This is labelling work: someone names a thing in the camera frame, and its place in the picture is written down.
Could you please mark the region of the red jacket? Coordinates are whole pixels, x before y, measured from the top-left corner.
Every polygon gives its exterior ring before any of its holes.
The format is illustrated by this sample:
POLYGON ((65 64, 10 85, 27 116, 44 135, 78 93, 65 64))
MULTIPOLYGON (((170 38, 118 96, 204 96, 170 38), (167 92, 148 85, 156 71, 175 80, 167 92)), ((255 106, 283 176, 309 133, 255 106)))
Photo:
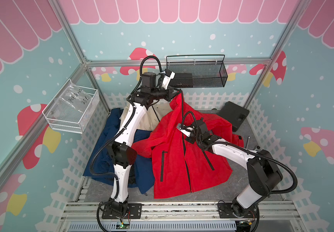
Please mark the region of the red jacket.
POLYGON ((177 125, 189 126, 195 119, 203 119, 213 134, 243 147, 243 139, 232 132, 232 124, 218 115, 194 110, 181 95, 170 102, 170 107, 172 111, 161 119, 149 138, 132 145, 138 155, 152 160, 154 197, 176 197, 227 182, 232 174, 227 159, 187 142, 177 125))

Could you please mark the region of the blue jacket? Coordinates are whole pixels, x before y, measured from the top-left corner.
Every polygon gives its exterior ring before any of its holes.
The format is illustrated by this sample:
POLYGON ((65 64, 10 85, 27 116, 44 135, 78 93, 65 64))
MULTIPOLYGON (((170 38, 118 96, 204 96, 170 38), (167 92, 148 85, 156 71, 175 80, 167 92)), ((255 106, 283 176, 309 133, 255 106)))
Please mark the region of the blue jacket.
MULTIPOLYGON (((105 145, 107 141, 112 139, 120 129, 122 113, 123 109, 120 108, 114 108, 111 110, 83 174, 84 176, 91 177, 93 180, 111 186, 113 185, 114 179, 109 175, 94 176, 90 172, 90 164, 100 148, 105 145)), ((93 170, 96 173, 114 172, 113 162, 107 149, 103 149, 99 153, 96 161, 94 162, 93 170)), ((155 178, 153 175, 151 158, 145 158, 143 156, 137 155, 136 161, 130 170, 128 187, 137 187, 142 194, 145 194, 154 185, 154 181, 155 178)))

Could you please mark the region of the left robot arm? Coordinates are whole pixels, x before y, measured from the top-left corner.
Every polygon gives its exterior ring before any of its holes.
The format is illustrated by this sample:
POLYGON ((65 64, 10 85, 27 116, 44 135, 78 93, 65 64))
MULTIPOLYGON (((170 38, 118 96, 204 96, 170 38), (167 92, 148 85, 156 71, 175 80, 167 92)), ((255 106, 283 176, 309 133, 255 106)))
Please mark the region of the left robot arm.
POLYGON ((124 218, 130 214, 128 207, 128 179, 132 165, 137 158, 137 152, 132 148, 135 133, 148 109, 159 100, 171 101, 180 94, 180 90, 169 86, 170 81, 175 77, 171 70, 162 69, 160 60, 149 55, 140 63, 140 69, 147 60, 153 59, 157 62, 159 73, 141 72, 136 87, 126 99, 129 102, 129 110, 125 121, 120 129, 107 141, 94 155, 90 163, 90 173, 95 177, 113 177, 113 192, 107 202, 99 204, 98 211, 105 212, 117 218, 124 218), (106 149, 113 163, 113 172, 97 172, 94 164, 100 153, 106 149))

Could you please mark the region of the beige jacket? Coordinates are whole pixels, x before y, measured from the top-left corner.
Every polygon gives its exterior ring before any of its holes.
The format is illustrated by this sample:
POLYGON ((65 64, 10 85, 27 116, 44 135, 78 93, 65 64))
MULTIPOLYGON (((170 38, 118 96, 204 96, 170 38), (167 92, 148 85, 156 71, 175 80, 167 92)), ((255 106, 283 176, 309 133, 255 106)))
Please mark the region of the beige jacket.
POLYGON ((169 103, 151 106, 140 120, 137 130, 154 131, 161 119, 172 111, 169 103))

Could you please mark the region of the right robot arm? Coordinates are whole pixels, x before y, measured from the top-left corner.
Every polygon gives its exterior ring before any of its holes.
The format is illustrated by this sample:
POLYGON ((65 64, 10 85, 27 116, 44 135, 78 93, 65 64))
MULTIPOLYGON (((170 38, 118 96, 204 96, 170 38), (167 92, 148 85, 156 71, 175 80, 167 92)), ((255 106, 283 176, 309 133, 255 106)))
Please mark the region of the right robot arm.
POLYGON ((218 210, 222 212, 221 218, 244 218, 249 211, 257 210, 258 204, 265 198, 272 194, 292 192, 298 185, 295 173, 285 164, 275 160, 270 152, 249 150, 234 145, 208 130, 202 119, 194 119, 189 126, 181 122, 177 129, 202 151, 229 159, 247 171, 249 184, 246 188, 230 204, 218 203, 218 210), (276 190, 275 187, 283 180, 282 169, 290 174, 292 185, 284 190, 276 190))

